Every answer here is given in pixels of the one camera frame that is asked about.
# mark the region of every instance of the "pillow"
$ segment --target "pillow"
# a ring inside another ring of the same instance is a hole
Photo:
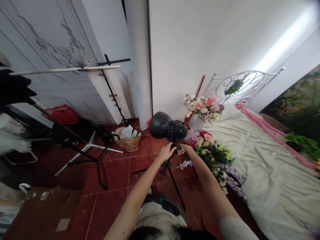
[[[236,107],[232,104],[223,104],[224,110],[219,119],[216,121],[223,121],[230,118],[242,118],[244,115],[240,112],[240,110],[236,109]]]

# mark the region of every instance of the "bed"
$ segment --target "bed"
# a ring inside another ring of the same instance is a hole
[[[214,75],[205,92],[207,96],[216,95],[218,101],[224,103],[225,117],[213,124],[206,123],[202,129],[214,134],[219,143],[231,149],[235,157],[232,166],[245,179],[241,188],[246,194],[247,205],[266,237],[270,240],[311,239],[310,232],[298,222],[304,219],[310,226],[320,227],[318,173],[303,166],[284,146],[232,105],[250,100],[280,72],[243,72],[220,78],[217,86],[211,86]],[[221,93],[224,94],[239,78],[244,79],[243,87],[231,96],[223,97]]]

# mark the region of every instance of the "flower bouquet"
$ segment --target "flower bouquet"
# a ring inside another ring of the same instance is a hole
[[[224,110],[222,104],[214,104],[216,102],[215,97],[209,96],[196,98],[195,95],[189,96],[186,94],[184,102],[189,106],[186,118],[189,118],[193,113],[199,115],[206,122],[211,122],[213,119],[218,119]]]
[[[193,129],[189,130],[187,144],[196,151],[210,168],[225,194],[228,194],[225,187],[228,184],[240,197],[246,199],[240,188],[240,184],[244,181],[240,174],[230,167],[233,155],[226,146],[218,144],[216,138],[210,133],[206,131],[195,132]],[[184,169],[188,166],[193,166],[189,157],[180,164],[180,168]]]

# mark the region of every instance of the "white fluffy blanket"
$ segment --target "white fluffy blanket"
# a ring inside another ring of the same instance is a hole
[[[270,240],[311,239],[293,216],[320,227],[317,173],[244,115],[207,123],[202,129],[232,151],[233,167],[246,179],[242,190],[262,232]]]

